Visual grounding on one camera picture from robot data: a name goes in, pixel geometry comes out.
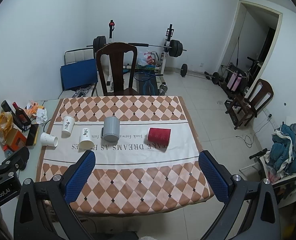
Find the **white bird paper cup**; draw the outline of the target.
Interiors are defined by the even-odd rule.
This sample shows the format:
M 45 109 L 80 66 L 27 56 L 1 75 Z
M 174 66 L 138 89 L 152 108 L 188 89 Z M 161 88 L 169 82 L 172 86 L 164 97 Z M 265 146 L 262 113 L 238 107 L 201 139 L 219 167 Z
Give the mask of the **white bird paper cup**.
M 41 134 L 40 141 L 42 146 L 57 147 L 58 145 L 58 138 L 45 132 Z

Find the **white calligraphy cup upright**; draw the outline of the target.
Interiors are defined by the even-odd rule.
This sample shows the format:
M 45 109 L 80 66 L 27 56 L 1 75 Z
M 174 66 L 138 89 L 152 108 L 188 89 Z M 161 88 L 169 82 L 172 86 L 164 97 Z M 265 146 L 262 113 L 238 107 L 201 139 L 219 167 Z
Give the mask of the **white calligraphy cup upright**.
M 75 118 L 73 116 L 66 115 L 63 118 L 62 133 L 61 133 L 62 138 L 67 138 L 71 136 L 74 124 L 75 124 Z

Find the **white calligraphy cup tilted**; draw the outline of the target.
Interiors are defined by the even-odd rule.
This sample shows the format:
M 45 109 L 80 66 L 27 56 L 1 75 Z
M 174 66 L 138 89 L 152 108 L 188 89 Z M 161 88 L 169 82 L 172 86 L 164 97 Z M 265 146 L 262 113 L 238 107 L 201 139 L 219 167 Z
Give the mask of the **white calligraphy cup tilted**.
M 94 147 L 92 141 L 92 134 L 89 128 L 84 127 L 81 129 L 80 139 L 79 139 L 79 149 L 80 150 L 91 150 Z

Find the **red ripple paper cup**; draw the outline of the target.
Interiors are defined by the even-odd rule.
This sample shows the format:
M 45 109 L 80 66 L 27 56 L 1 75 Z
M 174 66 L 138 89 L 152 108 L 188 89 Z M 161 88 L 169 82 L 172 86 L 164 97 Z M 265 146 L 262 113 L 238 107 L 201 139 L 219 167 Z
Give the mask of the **red ripple paper cup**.
M 156 144 L 167 146 L 171 136 L 171 129 L 169 128 L 153 128 L 149 129 L 147 140 Z

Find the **orange box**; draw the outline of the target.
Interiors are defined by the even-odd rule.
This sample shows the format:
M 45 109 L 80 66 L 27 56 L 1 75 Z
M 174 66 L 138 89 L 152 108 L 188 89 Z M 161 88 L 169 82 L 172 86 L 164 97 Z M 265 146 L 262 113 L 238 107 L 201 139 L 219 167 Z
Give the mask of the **orange box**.
M 10 152 L 16 152 L 26 145 L 26 140 L 26 137 L 21 131 L 16 128 L 12 128 L 6 137 L 6 143 L 3 146 L 3 151 L 7 154 Z

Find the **yellow plastic bag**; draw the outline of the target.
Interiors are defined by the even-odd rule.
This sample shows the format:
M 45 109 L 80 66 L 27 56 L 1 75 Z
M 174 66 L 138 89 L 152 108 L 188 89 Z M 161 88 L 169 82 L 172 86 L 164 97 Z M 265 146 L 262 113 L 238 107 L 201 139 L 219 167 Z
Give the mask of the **yellow plastic bag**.
M 0 113 L 0 143 L 5 145 L 6 138 L 13 128 L 13 117 L 10 112 Z

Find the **black yellow-edged box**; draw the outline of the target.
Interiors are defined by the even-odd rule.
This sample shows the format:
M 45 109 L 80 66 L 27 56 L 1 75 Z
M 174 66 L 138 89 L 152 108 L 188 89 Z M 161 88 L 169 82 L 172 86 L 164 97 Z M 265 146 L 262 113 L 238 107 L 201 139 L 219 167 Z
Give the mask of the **black yellow-edged box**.
M 29 133 L 26 139 L 26 146 L 34 146 L 37 141 L 39 124 L 32 124 L 29 129 Z

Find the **dark wine bottle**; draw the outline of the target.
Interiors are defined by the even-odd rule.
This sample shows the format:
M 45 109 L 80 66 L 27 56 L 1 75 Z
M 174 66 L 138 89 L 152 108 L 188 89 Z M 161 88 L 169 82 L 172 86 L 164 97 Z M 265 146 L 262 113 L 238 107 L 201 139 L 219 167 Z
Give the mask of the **dark wine bottle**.
M 15 109 L 15 114 L 16 114 L 17 118 L 21 121 L 21 124 L 23 126 L 23 130 L 26 131 L 31 126 L 30 118 L 28 117 L 25 110 L 22 109 L 21 107 L 19 107 L 17 105 L 17 103 L 13 102 L 12 105 L 13 105 L 13 107 Z

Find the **crumpled white tissue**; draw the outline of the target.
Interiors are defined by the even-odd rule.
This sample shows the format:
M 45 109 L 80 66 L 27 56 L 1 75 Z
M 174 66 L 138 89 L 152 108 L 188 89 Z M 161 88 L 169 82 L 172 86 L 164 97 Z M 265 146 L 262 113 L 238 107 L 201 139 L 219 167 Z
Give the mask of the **crumpled white tissue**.
M 38 108 L 36 112 L 36 124 L 45 124 L 47 121 L 47 110 L 45 108 Z

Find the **pile of clothes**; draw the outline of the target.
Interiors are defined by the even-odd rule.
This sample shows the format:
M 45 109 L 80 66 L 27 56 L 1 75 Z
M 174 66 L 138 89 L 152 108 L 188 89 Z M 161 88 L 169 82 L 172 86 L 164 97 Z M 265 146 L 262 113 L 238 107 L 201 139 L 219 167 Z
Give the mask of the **pile of clothes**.
M 263 156 L 273 183 L 296 175 L 296 123 L 282 124 L 272 133 L 272 147 Z

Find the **wooden chair by doorway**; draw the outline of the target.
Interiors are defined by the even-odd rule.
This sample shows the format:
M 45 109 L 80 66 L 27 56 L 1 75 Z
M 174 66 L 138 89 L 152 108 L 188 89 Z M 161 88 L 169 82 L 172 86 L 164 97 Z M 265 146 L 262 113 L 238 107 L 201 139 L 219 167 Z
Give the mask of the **wooden chair by doorway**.
M 233 100 L 226 100 L 224 102 L 226 107 L 225 114 L 230 116 L 234 129 L 238 129 L 241 125 L 246 127 L 272 100 L 273 96 L 274 91 L 270 83 L 263 79 L 258 79 L 247 97 L 236 95 Z

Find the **blue folding chair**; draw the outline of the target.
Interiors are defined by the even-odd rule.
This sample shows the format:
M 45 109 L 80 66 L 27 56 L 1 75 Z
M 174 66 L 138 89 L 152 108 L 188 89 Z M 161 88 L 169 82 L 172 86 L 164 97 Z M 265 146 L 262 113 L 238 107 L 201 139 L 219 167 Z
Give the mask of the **blue folding chair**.
M 63 56 L 64 65 L 60 67 L 62 90 L 72 90 L 73 98 L 91 96 L 97 93 L 98 70 L 95 52 L 92 48 L 68 50 Z

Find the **checkered tablecloth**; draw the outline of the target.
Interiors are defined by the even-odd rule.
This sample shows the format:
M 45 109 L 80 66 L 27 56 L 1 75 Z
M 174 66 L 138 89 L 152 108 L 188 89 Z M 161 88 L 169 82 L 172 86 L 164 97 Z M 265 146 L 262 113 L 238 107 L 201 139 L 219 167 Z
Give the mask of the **checkered tablecloth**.
M 63 118 L 75 118 L 71 136 L 62 138 Z M 118 142 L 101 138 L 106 117 L 120 120 Z M 95 167 L 72 203 L 77 212 L 134 215 L 171 211 L 205 202 L 213 191 L 198 165 L 202 149 L 180 96 L 95 96 L 59 101 L 48 133 L 57 147 L 41 150 L 37 181 L 63 174 L 83 155 L 81 129 L 92 134 Z M 167 146 L 147 140 L 149 129 L 169 128 Z

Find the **grey ribbed mug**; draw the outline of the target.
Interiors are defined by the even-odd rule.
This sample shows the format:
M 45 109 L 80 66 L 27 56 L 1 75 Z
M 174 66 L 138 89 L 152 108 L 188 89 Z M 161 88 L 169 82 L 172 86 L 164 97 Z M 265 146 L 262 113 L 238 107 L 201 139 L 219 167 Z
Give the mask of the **grey ribbed mug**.
M 120 120 L 115 116 L 106 117 L 101 130 L 101 138 L 107 142 L 118 142 L 120 137 Z

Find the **floor barbell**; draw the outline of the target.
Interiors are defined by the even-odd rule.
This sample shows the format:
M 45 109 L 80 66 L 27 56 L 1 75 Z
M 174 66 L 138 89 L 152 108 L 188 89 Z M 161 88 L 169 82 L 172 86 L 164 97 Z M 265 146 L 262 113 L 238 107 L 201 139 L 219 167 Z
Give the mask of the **floor barbell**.
M 187 75 L 193 75 L 196 77 L 202 77 L 207 80 L 211 80 L 213 84 L 219 85 L 221 82 L 224 81 L 224 78 L 219 75 L 218 72 L 214 72 L 212 74 L 208 72 L 196 72 L 193 70 L 188 70 L 188 65 L 186 63 L 182 64 L 181 69 L 180 69 L 180 75 L 181 77 L 185 77 Z

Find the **dark wooden chair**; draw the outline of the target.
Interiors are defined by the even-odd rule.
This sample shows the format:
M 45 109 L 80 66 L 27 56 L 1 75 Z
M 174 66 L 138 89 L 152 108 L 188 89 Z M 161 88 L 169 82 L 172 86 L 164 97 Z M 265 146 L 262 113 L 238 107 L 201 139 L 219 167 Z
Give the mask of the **dark wooden chair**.
M 124 74 L 123 63 L 124 54 L 132 51 L 133 59 L 131 64 L 130 77 L 128 87 L 124 89 Z M 112 80 L 114 89 L 112 92 L 108 92 L 105 81 L 104 71 L 101 64 L 102 55 L 109 56 L 109 62 L 111 64 Z M 133 88 L 134 72 L 137 63 L 138 50 L 135 46 L 124 42 L 113 42 L 103 48 L 99 49 L 96 53 L 96 66 L 99 72 L 100 82 L 104 96 L 135 96 L 139 93 Z

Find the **badminton racket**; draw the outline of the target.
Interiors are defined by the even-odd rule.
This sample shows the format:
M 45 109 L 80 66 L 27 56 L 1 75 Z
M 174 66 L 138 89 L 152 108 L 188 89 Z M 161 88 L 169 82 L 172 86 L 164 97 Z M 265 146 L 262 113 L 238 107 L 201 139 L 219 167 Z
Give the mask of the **badminton racket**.
M 134 74 L 134 79 L 139 82 L 145 82 L 157 76 L 163 76 L 162 74 L 152 74 L 148 72 L 136 72 Z

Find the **barbell with black plates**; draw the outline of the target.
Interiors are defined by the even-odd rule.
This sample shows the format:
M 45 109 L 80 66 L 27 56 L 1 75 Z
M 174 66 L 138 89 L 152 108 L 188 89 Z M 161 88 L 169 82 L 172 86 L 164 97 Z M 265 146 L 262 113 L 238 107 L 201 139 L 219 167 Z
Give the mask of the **barbell with black plates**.
M 99 49 L 106 46 L 108 43 L 106 41 L 105 36 L 97 36 L 93 40 L 93 45 L 87 45 L 87 47 L 92 47 L 95 52 L 97 52 Z M 171 40 L 169 42 L 168 46 L 159 46 L 159 45 L 152 45 L 148 43 L 129 43 L 132 46 L 136 47 L 159 47 L 166 49 L 166 52 L 170 55 L 170 57 L 179 57 L 183 51 L 186 51 L 186 49 L 183 48 L 183 44 L 178 40 Z

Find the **weight bench rack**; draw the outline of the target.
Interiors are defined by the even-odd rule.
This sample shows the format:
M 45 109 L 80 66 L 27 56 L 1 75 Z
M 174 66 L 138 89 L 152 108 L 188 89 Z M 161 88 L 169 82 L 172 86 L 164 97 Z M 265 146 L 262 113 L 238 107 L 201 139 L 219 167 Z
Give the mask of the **weight bench rack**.
M 109 23 L 109 39 L 108 39 L 108 44 L 113 43 L 113 31 L 115 28 L 115 23 L 113 20 L 110 21 Z M 169 42 L 171 41 L 171 38 L 173 36 L 173 32 L 174 29 L 172 27 L 172 24 L 169 24 L 169 27 L 166 31 L 166 35 L 165 35 L 165 41 L 164 41 L 164 45 L 163 46 L 168 46 Z M 152 54 L 155 55 L 156 59 L 155 59 L 155 63 L 147 63 L 146 65 L 141 65 L 141 69 L 147 69 L 147 66 L 151 65 L 154 66 L 154 72 L 156 74 L 164 74 L 165 71 L 165 65 L 166 65 L 166 60 L 169 56 L 169 54 L 166 52 L 166 49 L 163 48 L 160 56 L 158 55 L 158 53 L 156 51 L 152 51 Z M 111 88 L 113 88 L 113 76 L 112 76 L 112 67 L 111 67 L 111 62 L 109 59 L 109 65 L 108 65 L 108 80 L 106 82 L 107 86 L 110 86 Z

